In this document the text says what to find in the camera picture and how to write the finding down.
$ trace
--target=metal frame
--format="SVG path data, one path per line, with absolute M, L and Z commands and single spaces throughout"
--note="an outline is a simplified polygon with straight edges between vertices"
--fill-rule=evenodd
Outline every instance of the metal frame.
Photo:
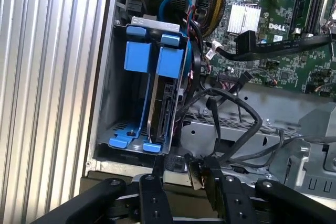
M 79 193 L 106 0 L 1 0 L 3 223 Z

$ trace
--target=black cable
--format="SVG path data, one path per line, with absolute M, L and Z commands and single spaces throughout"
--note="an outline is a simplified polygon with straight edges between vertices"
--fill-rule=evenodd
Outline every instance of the black cable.
M 315 35 L 307 38 L 283 40 L 266 44 L 256 44 L 254 41 L 252 42 L 253 44 L 250 45 L 249 41 L 243 41 L 240 43 L 237 42 L 236 51 L 239 52 L 239 48 L 244 47 L 245 50 L 248 50 L 247 52 L 244 52 L 245 50 L 241 50 L 243 51 L 242 53 L 231 54 L 219 47 L 216 49 L 216 52 L 224 58 L 232 61 L 253 61 L 308 51 L 328 45 L 331 42 L 332 38 L 330 34 Z M 208 47 L 212 46 L 211 42 L 206 42 L 206 45 Z
M 237 89 L 237 98 L 239 98 L 239 88 Z M 239 121 L 242 123 L 243 122 L 243 119 L 241 117 L 241 109 L 240 109 L 240 106 L 238 106 L 238 116 L 239 116 Z
M 288 138 L 286 140 L 284 140 L 284 143 L 282 146 L 285 146 L 289 143 L 291 143 L 292 141 L 296 140 L 296 139 L 303 139 L 309 143 L 321 143 L 321 144 L 330 144 L 333 142 L 336 142 L 336 137 L 334 136 L 326 136 L 326 137 L 316 137 L 316 136 L 296 136 L 296 137 L 292 137 L 292 138 Z M 250 160 L 250 159 L 256 159 L 256 158 L 260 158 L 260 157 L 264 157 L 267 154 L 275 151 L 277 148 L 279 147 L 279 144 L 275 144 L 267 149 L 264 149 L 258 153 L 253 153 L 253 154 L 249 154 L 249 155 L 244 155 L 244 156 L 240 156 L 235 158 L 235 161 L 246 161 L 246 160 Z
M 252 118 L 255 120 L 254 124 L 234 143 L 234 145 L 222 156 L 220 157 L 220 161 L 226 162 L 229 160 L 252 136 L 254 136 L 262 125 L 262 120 L 260 115 L 246 102 L 236 97 L 235 95 L 229 93 L 226 90 L 218 89 L 218 88 L 210 88 L 199 92 L 195 95 L 190 102 L 185 104 L 182 108 L 180 108 L 176 112 L 176 118 L 180 119 L 192 106 L 195 102 L 197 102 L 200 98 L 206 95 L 221 95 L 226 97 L 227 100 L 232 101 L 233 103 L 239 105 L 246 112 L 248 112 Z
M 206 88 L 205 88 L 205 80 L 206 80 L 206 76 L 202 76 L 201 78 L 200 78 L 200 87 L 201 87 L 201 89 L 202 90 L 206 90 Z
M 185 102 L 187 103 L 194 96 L 194 93 L 201 81 L 201 52 L 198 49 L 197 43 L 191 41 L 191 47 L 193 51 L 193 79 L 189 92 L 186 95 Z
M 218 113 L 218 107 L 217 107 L 217 101 L 214 97 L 209 97 L 208 100 L 206 101 L 206 107 L 211 110 L 212 112 L 212 116 L 214 118 L 214 123 L 215 123 L 215 128 L 216 128 L 216 132 L 217 132 L 217 136 L 218 136 L 218 140 L 215 141 L 215 144 L 217 142 L 217 145 L 214 146 L 214 150 L 213 152 L 209 155 L 212 156 L 216 150 L 219 148 L 220 146 L 220 141 L 222 139 L 222 133 L 221 133 L 221 123 L 219 122 L 219 113 Z
M 196 24 L 194 20 L 190 20 L 190 25 L 196 32 L 196 36 L 198 39 L 198 46 L 200 49 L 201 54 L 203 53 L 203 35 L 201 33 L 200 27 Z
M 277 144 L 277 148 L 275 149 L 275 151 L 272 152 L 271 156 L 269 157 L 269 159 L 267 160 L 266 163 L 264 163 L 262 165 L 255 165 L 255 164 L 250 164 L 250 163 L 241 161 L 241 160 L 239 160 L 239 158 L 230 159 L 230 162 L 233 163 L 233 164 L 244 165 L 244 166 L 251 167 L 251 168 L 263 168 L 263 167 L 269 166 L 272 163 L 272 161 L 274 160 L 274 158 L 277 155 L 277 153 L 283 147 L 283 144 L 284 144 L 284 141 L 285 141 L 285 132 L 284 132 L 284 130 L 279 129 L 279 137 L 280 137 L 280 141 Z

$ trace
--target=wire bundle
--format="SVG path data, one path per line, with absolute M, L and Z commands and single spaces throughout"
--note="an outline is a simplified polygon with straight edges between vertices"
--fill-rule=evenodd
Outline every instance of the wire bundle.
M 201 32 L 204 37 L 211 35 L 221 22 L 225 10 L 225 0 L 209 0 L 205 18 L 201 20 Z

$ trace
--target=cable connector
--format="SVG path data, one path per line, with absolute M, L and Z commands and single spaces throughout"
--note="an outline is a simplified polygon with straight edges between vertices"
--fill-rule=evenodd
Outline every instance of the cable connector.
M 209 52 L 206 53 L 205 57 L 208 58 L 209 60 L 212 60 L 212 58 L 217 54 L 216 52 L 217 48 L 224 50 L 224 46 L 221 43 L 215 40 L 212 41 L 211 49 L 209 50 Z
M 235 39 L 236 53 L 238 55 L 253 52 L 256 48 L 256 33 L 254 31 L 246 31 Z

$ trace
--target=black ribbon cable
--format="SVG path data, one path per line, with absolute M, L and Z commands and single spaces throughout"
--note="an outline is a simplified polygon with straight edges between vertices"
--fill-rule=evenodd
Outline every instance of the black ribbon cable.
M 228 60 L 253 61 L 296 54 L 325 45 L 332 46 L 331 42 L 332 36 L 330 34 L 325 34 L 307 38 L 257 44 L 256 33 L 254 31 L 246 31 L 243 34 L 240 34 L 236 39 L 236 54 L 230 54 L 219 47 L 216 49 L 216 52 Z M 206 45 L 208 47 L 212 46 L 211 42 L 206 42 Z

